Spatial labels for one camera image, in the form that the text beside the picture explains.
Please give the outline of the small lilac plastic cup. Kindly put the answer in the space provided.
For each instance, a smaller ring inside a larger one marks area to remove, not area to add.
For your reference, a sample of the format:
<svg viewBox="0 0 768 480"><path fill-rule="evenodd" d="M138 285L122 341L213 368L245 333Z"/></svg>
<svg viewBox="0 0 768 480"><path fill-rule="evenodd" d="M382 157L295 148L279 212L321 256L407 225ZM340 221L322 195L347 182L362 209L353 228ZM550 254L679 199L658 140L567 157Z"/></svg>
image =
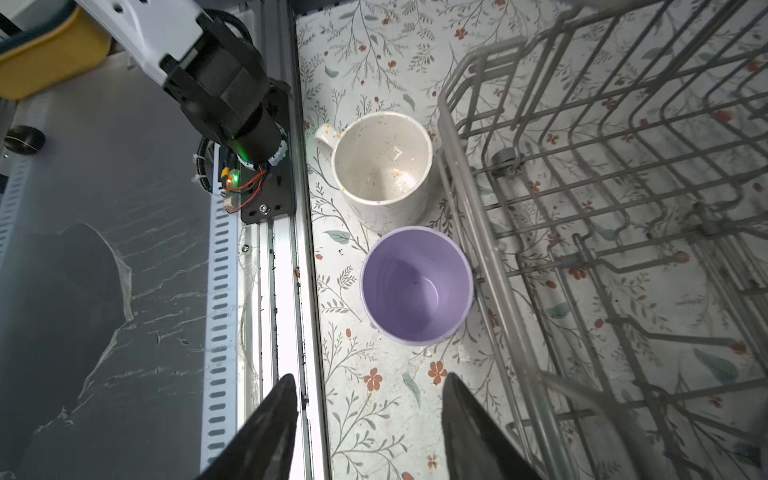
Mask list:
<svg viewBox="0 0 768 480"><path fill-rule="evenodd" d="M393 230L371 248L360 272L363 306L388 338L409 346L440 343L464 324L474 276L461 248L422 226Z"/></svg>

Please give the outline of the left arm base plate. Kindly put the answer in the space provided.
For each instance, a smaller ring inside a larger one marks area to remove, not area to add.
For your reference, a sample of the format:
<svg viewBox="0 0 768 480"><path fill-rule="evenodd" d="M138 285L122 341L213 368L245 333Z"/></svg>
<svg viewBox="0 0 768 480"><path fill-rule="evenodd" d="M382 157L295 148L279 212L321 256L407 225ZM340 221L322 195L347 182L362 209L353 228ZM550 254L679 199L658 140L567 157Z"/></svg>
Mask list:
<svg viewBox="0 0 768 480"><path fill-rule="evenodd" d="M221 147L216 154L219 196L226 212L245 225L289 217L296 211L291 164L290 88L286 85L271 87L263 107L280 133L278 154L260 164L244 160L228 147Z"/></svg>

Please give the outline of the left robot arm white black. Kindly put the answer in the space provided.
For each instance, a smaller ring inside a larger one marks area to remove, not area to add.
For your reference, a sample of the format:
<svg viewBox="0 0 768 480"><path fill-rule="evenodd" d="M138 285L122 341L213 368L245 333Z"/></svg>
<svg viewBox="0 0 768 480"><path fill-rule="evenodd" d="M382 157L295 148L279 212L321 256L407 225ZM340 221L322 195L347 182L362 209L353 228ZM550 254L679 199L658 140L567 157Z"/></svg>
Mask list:
<svg viewBox="0 0 768 480"><path fill-rule="evenodd" d="M266 98L278 81L237 18L194 1L82 1L82 7L180 106L205 138L251 168L275 166L287 136Z"/></svg>

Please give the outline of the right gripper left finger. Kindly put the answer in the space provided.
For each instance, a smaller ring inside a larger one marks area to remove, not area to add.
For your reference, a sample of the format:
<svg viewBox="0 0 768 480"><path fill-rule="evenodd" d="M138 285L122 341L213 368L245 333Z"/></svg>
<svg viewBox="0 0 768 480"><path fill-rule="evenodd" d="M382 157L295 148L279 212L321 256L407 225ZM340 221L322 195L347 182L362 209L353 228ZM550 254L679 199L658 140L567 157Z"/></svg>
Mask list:
<svg viewBox="0 0 768 480"><path fill-rule="evenodd" d="M295 378L280 378L199 480L288 479L298 406Z"/></svg>

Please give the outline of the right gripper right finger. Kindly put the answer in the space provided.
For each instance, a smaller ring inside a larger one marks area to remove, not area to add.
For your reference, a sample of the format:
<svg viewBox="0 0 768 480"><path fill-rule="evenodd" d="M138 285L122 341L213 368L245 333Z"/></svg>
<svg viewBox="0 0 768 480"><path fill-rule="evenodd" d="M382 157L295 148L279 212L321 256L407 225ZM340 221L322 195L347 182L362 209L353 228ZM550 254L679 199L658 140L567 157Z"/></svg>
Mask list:
<svg viewBox="0 0 768 480"><path fill-rule="evenodd" d="M441 426L451 480L540 477L453 373L445 379Z"/></svg>

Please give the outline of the white ceramic mug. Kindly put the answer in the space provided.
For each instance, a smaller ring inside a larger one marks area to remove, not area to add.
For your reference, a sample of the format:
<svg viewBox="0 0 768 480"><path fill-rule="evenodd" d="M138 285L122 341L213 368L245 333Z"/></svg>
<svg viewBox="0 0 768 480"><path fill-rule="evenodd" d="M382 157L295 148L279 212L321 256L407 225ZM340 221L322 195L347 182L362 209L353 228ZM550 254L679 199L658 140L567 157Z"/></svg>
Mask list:
<svg viewBox="0 0 768 480"><path fill-rule="evenodd" d="M315 139L330 152L333 178L362 225L385 234L426 210L434 149L426 129L397 112L377 112L344 130L324 124Z"/></svg>

